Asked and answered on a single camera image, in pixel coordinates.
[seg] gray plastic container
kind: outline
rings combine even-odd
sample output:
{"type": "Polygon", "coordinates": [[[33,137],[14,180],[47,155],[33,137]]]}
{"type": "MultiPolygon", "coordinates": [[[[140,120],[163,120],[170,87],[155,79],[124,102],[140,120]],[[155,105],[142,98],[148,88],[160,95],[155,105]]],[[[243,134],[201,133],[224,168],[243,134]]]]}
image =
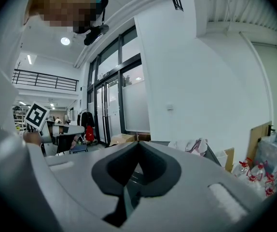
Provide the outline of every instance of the gray plastic container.
{"type": "Polygon", "coordinates": [[[271,174],[277,171],[277,132],[271,136],[262,137],[254,158],[255,164],[266,162],[265,170],[271,174]]]}

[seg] balcony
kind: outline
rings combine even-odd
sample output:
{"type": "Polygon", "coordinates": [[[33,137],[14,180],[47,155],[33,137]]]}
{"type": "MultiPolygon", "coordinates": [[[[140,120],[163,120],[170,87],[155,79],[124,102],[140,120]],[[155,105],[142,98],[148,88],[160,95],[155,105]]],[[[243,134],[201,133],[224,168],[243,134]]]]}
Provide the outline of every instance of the balcony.
{"type": "Polygon", "coordinates": [[[76,91],[78,80],[62,76],[15,69],[12,75],[12,83],[35,87],[76,91]]]}

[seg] corrugated ceiling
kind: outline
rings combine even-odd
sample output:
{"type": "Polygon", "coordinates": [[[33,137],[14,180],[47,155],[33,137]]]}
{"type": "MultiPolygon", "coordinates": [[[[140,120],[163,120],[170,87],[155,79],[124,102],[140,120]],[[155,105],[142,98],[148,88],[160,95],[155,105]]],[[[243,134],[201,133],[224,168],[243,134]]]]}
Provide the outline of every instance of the corrugated ceiling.
{"type": "Polygon", "coordinates": [[[268,0],[209,0],[208,22],[232,21],[277,31],[277,12],[268,0]]]}

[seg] door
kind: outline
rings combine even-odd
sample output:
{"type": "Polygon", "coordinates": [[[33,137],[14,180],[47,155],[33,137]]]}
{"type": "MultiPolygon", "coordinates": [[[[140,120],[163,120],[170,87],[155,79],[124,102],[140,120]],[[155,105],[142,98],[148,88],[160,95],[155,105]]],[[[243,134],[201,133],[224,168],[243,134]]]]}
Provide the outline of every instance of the door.
{"type": "Polygon", "coordinates": [[[111,137],[121,133],[117,76],[97,88],[99,139],[109,145],[111,137]]]}

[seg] person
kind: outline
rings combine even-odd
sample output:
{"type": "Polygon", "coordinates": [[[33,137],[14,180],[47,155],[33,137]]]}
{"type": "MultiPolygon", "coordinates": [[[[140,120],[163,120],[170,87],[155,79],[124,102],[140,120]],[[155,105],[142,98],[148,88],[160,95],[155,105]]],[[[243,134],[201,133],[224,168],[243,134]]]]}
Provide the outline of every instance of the person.
{"type": "MultiPolygon", "coordinates": [[[[22,47],[22,35],[27,22],[39,16],[48,26],[87,27],[96,20],[99,0],[8,0],[0,12],[0,127],[14,131],[11,105],[18,92],[11,84],[15,63],[22,47]]],[[[27,143],[41,145],[38,132],[21,134],[27,143]]]]}
{"type": "Polygon", "coordinates": [[[61,124],[61,119],[59,117],[55,120],[55,124],[61,124]]]}

